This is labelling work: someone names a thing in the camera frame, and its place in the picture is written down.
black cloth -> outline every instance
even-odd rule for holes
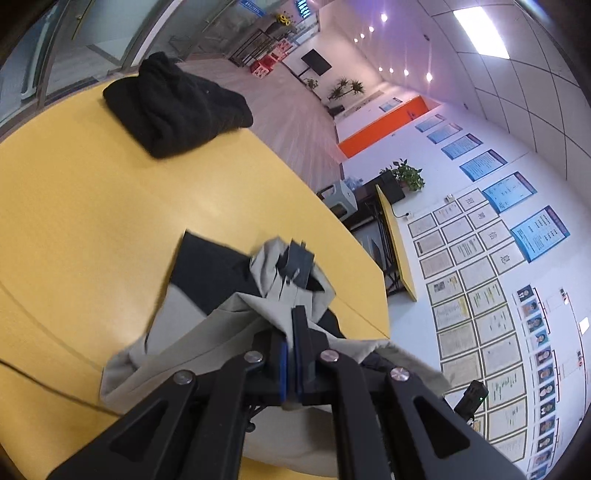
[[[186,152],[253,123],[242,95],[182,71],[162,52],[145,59],[137,77],[111,83],[103,97],[155,158]]]

blue poster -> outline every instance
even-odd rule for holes
[[[460,168],[470,177],[471,181],[476,181],[506,164],[507,161],[497,152],[489,150],[460,165]]]
[[[426,132],[430,128],[433,128],[435,125],[439,125],[443,121],[445,121],[445,117],[443,115],[439,115],[438,113],[424,122],[419,123],[415,128],[420,132]]]
[[[474,150],[480,145],[482,145],[480,140],[478,140],[472,134],[467,134],[461,138],[458,138],[455,142],[446,145],[441,149],[441,151],[452,160],[455,160],[457,157],[469,152],[470,150]]]
[[[462,127],[459,125],[447,124],[445,127],[441,127],[439,130],[435,130],[434,132],[428,134],[427,138],[433,143],[438,144],[439,142],[443,142],[446,138],[457,134],[461,129]]]
[[[538,192],[518,171],[482,191],[497,213],[517,205],[534,193]]]
[[[570,235],[550,206],[513,227],[511,233],[528,262],[534,261]]]
[[[240,0],[240,4],[247,10],[250,10],[252,13],[254,13],[257,17],[265,16],[265,11],[259,8],[259,6],[251,0]]]

gray cloth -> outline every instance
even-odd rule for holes
[[[277,263],[275,253],[278,257],[285,250],[275,242],[279,247],[266,244],[251,262],[251,272],[266,298],[235,293],[205,317],[182,291],[170,285],[150,333],[108,362],[100,389],[105,404],[124,413],[178,370],[188,369],[196,375],[217,370],[231,357],[249,350],[254,334],[269,324],[285,333],[292,354],[291,309],[298,301],[307,305],[310,328],[324,332],[316,323],[334,296],[332,288],[324,288],[324,292],[298,291],[301,289],[293,283],[283,282],[272,271]],[[321,284],[327,283],[317,267],[313,274]],[[358,362],[377,351],[395,365],[419,375],[436,394],[449,389],[441,372],[389,340],[339,339],[329,333],[326,336],[331,348]],[[254,418],[256,430],[246,435],[243,454],[302,473],[337,476],[331,413],[319,408],[289,408],[268,407],[259,413]]]

desk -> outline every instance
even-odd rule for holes
[[[410,269],[410,263],[408,262],[408,256],[404,248],[404,243],[402,241],[400,227],[398,226],[398,222],[396,221],[392,211],[392,205],[390,205],[386,195],[384,195],[379,186],[376,185],[375,188],[378,192],[378,202],[374,203],[373,205],[373,209],[375,211],[374,216],[378,221],[380,236],[382,237],[382,241],[384,243],[384,257],[387,259],[387,263],[390,263],[390,265],[386,265],[386,274],[390,274],[391,270],[395,268],[398,272],[397,275],[400,276],[400,280],[402,281],[402,284],[404,285],[408,295],[413,301],[417,301],[417,289],[414,286],[413,274]],[[389,255],[387,250],[389,249],[390,245],[387,244],[391,244],[391,247],[394,250],[395,263],[392,261],[392,258],[388,259]]]
[[[104,87],[0,144],[0,358],[97,403],[102,367],[145,332],[185,229],[246,254],[277,235],[306,241],[336,290],[343,333],[389,336],[379,268],[254,134],[156,161],[108,111]],[[115,421],[4,367],[0,385],[0,442],[29,480]],[[256,462],[241,475],[306,477]]]

wood-look floor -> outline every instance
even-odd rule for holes
[[[336,142],[335,124],[320,101],[282,64],[259,79],[224,59],[193,60],[180,65],[239,92],[254,117],[251,130],[312,190],[340,179],[346,160]]]

